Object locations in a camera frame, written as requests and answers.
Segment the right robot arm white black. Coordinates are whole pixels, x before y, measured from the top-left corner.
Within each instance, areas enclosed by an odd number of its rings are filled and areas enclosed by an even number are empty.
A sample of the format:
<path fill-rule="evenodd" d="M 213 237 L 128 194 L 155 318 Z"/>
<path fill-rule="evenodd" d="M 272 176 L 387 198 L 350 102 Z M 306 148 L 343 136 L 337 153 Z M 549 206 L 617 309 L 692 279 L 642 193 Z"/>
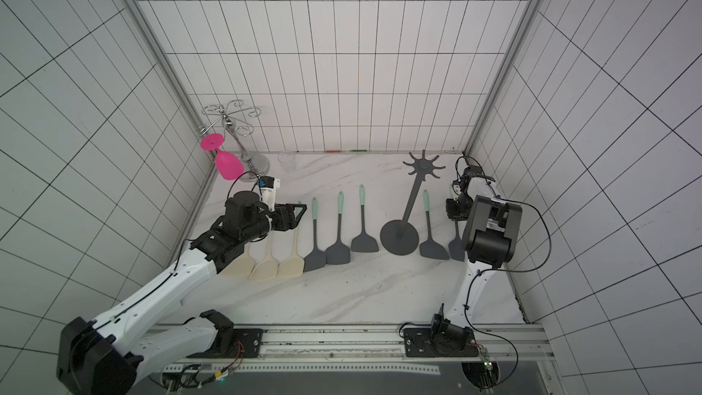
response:
<path fill-rule="evenodd" d="M 458 195 L 447 200 L 447 215 L 465 226 L 449 253 L 464 262 L 464 272 L 449 309 L 441 307 L 431 323 L 430 340 L 440 355 L 478 350 L 468 323 L 491 277 L 514 257 L 523 214 L 521 205 L 503 198 L 495 179 L 477 164 L 467 166 L 453 186 Z"/>

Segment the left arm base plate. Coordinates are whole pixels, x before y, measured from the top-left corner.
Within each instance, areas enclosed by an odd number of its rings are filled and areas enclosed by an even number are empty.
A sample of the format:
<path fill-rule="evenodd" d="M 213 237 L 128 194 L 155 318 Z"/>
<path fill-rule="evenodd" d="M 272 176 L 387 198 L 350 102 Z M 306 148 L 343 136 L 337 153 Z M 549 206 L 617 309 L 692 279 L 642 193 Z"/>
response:
<path fill-rule="evenodd" d="M 259 328 L 225 328 L 217 334 L 213 345 L 206 351 L 189 355 L 198 360 L 235 360 L 258 358 L 263 330 Z"/>

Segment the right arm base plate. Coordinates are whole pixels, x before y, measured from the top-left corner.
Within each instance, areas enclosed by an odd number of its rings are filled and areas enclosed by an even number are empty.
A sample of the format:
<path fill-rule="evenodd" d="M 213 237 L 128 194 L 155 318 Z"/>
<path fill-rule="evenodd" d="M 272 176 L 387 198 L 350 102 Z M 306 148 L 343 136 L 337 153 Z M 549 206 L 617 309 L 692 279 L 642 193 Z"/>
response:
<path fill-rule="evenodd" d="M 428 327 L 402 330 L 408 358 L 476 358 L 479 355 L 473 331 L 469 328 L 433 332 Z"/>

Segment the cream spatula green handle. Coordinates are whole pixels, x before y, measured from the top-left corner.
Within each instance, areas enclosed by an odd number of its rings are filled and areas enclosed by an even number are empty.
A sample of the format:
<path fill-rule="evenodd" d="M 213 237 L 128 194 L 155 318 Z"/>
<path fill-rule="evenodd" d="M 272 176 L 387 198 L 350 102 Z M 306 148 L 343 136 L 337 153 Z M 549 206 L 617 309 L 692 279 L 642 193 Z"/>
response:
<path fill-rule="evenodd" d="M 221 274 L 231 277 L 248 277 L 255 265 L 256 261 L 250 255 L 250 245 L 246 244 L 241 256 L 232 261 Z"/>

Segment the grey utensil green handle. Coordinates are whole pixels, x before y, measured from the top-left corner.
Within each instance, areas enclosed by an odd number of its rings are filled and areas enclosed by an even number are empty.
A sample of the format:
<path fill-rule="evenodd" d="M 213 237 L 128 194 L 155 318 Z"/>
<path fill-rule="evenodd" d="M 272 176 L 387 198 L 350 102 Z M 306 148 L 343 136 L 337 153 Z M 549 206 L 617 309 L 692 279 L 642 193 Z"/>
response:
<path fill-rule="evenodd" d="M 317 223 L 318 223 L 318 203 L 317 199 L 314 197 L 312 200 L 312 217 L 313 217 L 313 248 L 303 260 L 305 265 L 303 266 L 304 272 L 314 272 L 327 265 L 327 256 L 318 247 L 318 237 L 317 237 Z"/>

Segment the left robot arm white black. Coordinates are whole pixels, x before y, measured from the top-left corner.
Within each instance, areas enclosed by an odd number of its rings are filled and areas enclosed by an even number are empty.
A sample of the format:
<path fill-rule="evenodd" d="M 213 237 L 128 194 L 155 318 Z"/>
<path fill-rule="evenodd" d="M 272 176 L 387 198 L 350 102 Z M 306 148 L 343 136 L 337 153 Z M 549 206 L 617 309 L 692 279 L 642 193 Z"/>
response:
<path fill-rule="evenodd" d="M 120 304 L 91 320 L 73 319 L 60 333 L 57 379 L 72 394 L 126 394 L 140 380 L 181 358 L 235 344 L 232 322 L 208 310 L 155 336 L 147 333 L 177 303 L 223 272 L 247 244 L 300 224 L 305 204 L 275 203 L 275 189 L 240 191 L 225 212 L 178 260 Z"/>

